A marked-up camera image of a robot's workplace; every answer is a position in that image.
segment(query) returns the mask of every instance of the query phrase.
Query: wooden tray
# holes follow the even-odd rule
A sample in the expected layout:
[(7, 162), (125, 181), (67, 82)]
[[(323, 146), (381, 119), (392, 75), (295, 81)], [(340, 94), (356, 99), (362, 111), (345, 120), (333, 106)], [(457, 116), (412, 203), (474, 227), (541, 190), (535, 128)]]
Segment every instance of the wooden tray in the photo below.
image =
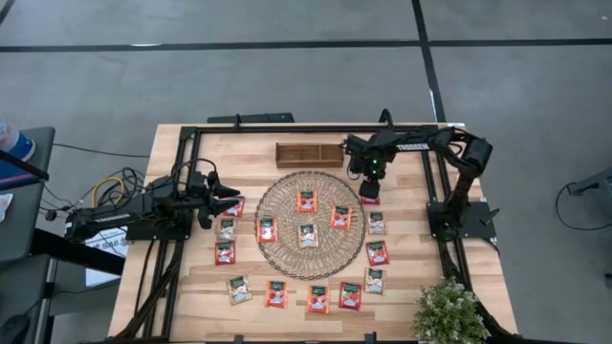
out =
[(344, 152), (336, 144), (277, 143), (277, 168), (342, 167)]

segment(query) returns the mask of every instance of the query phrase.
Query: wooden tabletop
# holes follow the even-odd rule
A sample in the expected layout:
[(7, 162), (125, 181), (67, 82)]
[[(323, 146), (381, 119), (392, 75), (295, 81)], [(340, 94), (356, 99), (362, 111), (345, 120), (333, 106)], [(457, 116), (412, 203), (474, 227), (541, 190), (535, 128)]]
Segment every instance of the wooden tabletop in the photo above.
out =
[[(147, 169), (148, 182), (169, 174), (175, 161), (181, 126), (158, 126)], [(243, 334), (246, 340), (362, 340), (365, 333), (374, 331), (380, 340), (416, 339), (413, 319), (419, 310), (415, 300), (421, 294), (420, 288), (436, 284), (442, 278), (437, 245), (429, 235), (425, 210), (428, 194), (421, 154), (398, 154), (387, 166), (386, 177), (381, 181), (381, 205), (365, 206), (366, 211), (382, 211), (388, 227), (387, 235), (368, 235), (365, 242), (385, 240), (391, 263), (382, 266), (387, 271), (385, 295), (364, 293), (359, 312), (338, 308), (339, 284), (363, 283), (364, 268), (368, 267), (364, 248), (358, 258), (341, 272), (327, 279), (306, 282), (286, 277), (273, 269), (255, 241), (254, 213), (259, 199), (275, 181), (296, 171), (276, 168), (275, 144), (340, 143), (345, 137), (346, 134), (341, 133), (203, 135), (200, 158), (214, 161), (222, 183), (239, 189), (246, 197), (243, 215), (238, 219), (237, 263), (215, 267), (214, 230), (203, 230), (197, 221), (194, 222), (181, 264), (170, 336), (172, 341), (233, 340), (235, 334)], [(435, 157), (433, 154), (430, 157), (438, 195), (442, 195)], [(209, 166), (200, 162), (198, 170), (207, 173)], [(350, 181), (346, 177), (346, 167), (321, 170), (359, 189), (361, 181)], [(448, 172), (454, 186), (458, 173), (451, 166), (448, 166)], [(470, 196), (482, 197), (479, 181), (474, 183)], [(497, 253), (479, 239), (464, 240), (464, 245), (476, 295), (504, 328), (515, 333), (513, 311)], [(134, 314), (147, 247), (147, 242), (137, 242), (129, 249), (109, 335), (122, 330)], [(149, 292), (156, 251), (157, 245), (149, 259), (142, 299)], [(253, 298), (232, 306), (226, 281), (241, 274), (249, 276)], [(288, 282), (289, 302), (285, 310), (264, 307), (265, 284), (271, 279)], [(310, 285), (331, 288), (332, 302), (328, 314), (306, 312)], [(160, 333), (163, 310), (164, 300), (161, 300), (154, 334)]]

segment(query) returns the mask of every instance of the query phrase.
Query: yellow cable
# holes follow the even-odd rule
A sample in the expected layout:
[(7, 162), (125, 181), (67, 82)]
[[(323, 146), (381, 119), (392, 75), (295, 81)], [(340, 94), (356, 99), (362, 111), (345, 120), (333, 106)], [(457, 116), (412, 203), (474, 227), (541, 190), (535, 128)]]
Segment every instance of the yellow cable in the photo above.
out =
[(92, 191), (92, 207), (96, 207), (96, 199), (98, 198), (98, 188), (107, 182), (111, 182), (111, 181), (115, 181), (118, 182), (121, 185), (121, 194), (119, 195), (119, 197), (117, 198), (117, 200), (115, 201), (115, 204), (117, 204), (119, 201), (121, 201), (121, 198), (123, 197), (123, 194), (125, 193), (125, 184), (123, 183), (123, 181), (121, 179), (119, 179), (118, 177), (109, 177), (109, 178), (105, 178), (101, 181), (99, 181), (96, 186), (94, 186), (94, 191)]

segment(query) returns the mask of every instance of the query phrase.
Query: wicker mat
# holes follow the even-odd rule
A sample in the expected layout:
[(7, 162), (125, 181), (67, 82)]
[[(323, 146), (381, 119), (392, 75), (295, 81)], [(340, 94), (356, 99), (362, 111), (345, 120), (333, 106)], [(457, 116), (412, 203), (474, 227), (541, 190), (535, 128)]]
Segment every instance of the wicker mat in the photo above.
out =
[[(317, 212), (297, 212), (297, 193), (317, 192)], [(353, 210), (349, 229), (331, 228), (334, 205)], [(299, 279), (325, 278), (347, 267), (357, 257), (365, 239), (366, 219), (358, 195), (341, 179), (317, 171), (290, 174), (273, 184), (264, 194), (255, 213), (276, 218), (278, 241), (262, 243), (259, 248), (272, 266)], [(298, 227), (317, 226), (318, 247), (300, 247)]]

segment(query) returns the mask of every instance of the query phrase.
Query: potted plant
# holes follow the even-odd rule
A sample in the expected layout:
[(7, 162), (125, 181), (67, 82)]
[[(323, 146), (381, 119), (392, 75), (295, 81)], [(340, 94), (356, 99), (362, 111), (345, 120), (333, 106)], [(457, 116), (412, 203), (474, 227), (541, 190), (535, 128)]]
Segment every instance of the potted plant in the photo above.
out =
[(490, 334), (476, 312), (476, 297), (454, 278), (427, 289), (417, 301), (415, 316), (420, 340), (436, 344), (477, 344)]

